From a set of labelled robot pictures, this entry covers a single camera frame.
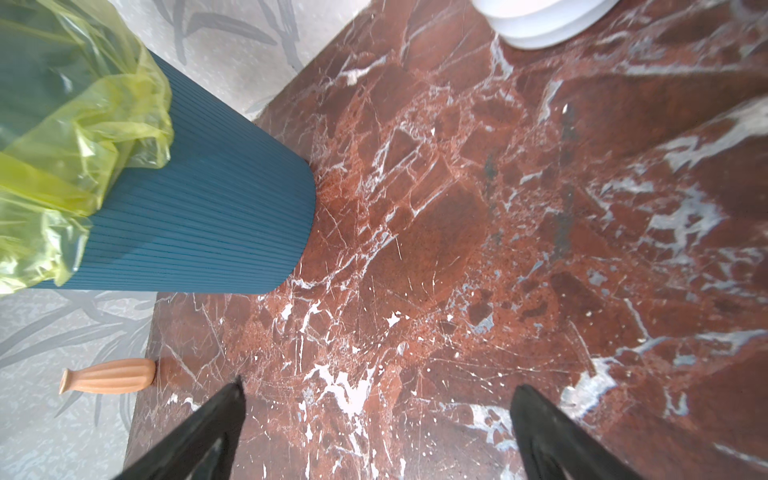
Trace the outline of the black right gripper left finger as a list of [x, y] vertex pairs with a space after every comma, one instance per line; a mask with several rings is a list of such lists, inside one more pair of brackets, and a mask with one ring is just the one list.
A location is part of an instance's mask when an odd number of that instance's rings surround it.
[[117, 478], [228, 479], [245, 414], [242, 379], [236, 378]]

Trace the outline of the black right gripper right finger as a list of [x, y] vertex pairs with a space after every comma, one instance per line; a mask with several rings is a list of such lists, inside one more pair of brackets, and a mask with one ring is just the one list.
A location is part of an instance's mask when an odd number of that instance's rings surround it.
[[531, 385], [516, 387], [510, 416], [529, 479], [640, 477]]

